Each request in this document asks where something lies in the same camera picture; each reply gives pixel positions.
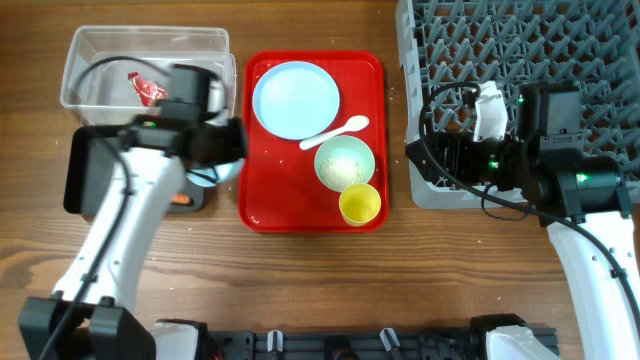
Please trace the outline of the orange carrot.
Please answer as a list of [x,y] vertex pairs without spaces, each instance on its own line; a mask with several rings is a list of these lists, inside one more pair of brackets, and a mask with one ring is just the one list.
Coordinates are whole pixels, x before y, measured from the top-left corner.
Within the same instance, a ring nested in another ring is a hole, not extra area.
[[176,194],[172,199],[172,203],[179,206],[189,206],[192,203],[192,199],[186,194]]

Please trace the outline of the green bowl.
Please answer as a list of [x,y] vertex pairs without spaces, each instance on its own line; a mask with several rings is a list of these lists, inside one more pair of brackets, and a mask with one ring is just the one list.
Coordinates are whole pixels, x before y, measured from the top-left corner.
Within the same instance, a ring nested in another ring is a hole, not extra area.
[[314,169],[320,182],[320,163],[330,155],[346,155],[355,158],[367,173],[366,180],[363,183],[368,183],[372,179],[376,169],[376,160],[370,147],[359,138],[347,135],[336,136],[327,140],[318,148],[314,158]]

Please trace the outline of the white rice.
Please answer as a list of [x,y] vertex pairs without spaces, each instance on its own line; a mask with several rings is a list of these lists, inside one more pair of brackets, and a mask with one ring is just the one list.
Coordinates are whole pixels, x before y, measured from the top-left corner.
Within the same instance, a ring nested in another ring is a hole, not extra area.
[[366,170],[351,156],[330,155],[320,163],[319,178],[331,190],[342,192],[366,180]]

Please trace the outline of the red snack wrapper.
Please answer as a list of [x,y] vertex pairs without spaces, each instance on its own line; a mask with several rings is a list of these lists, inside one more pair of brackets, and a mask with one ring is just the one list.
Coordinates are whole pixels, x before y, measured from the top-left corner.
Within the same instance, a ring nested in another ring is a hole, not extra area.
[[154,107],[159,101],[168,97],[166,90],[154,81],[146,80],[138,72],[127,75],[134,92],[145,107]]

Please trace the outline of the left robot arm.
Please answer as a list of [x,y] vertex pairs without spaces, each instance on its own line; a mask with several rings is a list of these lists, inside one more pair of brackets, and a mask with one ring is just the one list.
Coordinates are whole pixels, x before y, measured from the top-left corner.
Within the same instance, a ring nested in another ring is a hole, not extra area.
[[20,312],[32,359],[215,359],[204,322],[160,320],[145,328],[134,316],[149,250],[192,166],[240,164],[248,156],[243,123],[208,107],[220,77],[175,64],[165,71],[168,96],[157,114],[139,114],[111,142],[99,126],[86,131],[114,161],[109,188],[84,244],[46,298],[28,298]]

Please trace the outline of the small light blue bowl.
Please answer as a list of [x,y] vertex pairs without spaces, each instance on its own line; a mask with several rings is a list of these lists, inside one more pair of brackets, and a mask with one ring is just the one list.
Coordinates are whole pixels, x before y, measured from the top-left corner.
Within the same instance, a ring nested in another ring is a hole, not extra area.
[[215,187],[236,178],[245,164],[244,159],[221,164],[191,169],[186,172],[189,181],[200,187]]

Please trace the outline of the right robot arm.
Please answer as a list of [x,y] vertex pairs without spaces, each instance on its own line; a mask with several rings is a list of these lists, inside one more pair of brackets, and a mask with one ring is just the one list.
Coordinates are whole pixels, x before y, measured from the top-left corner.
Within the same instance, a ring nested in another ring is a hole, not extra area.
[[621,167],[583,152],[581,96],[570,83],[520,87],[516,130],[494,82],[460,82],[476,119],[472,134],[438,134],[430,115],[439,91],[423,98],[417,138],[406,156],[421,174],[436,170],[482,203],[519,190],[519,218],[536,216],[567,278],[589,359],[639,355],[639,270],[632,202]]

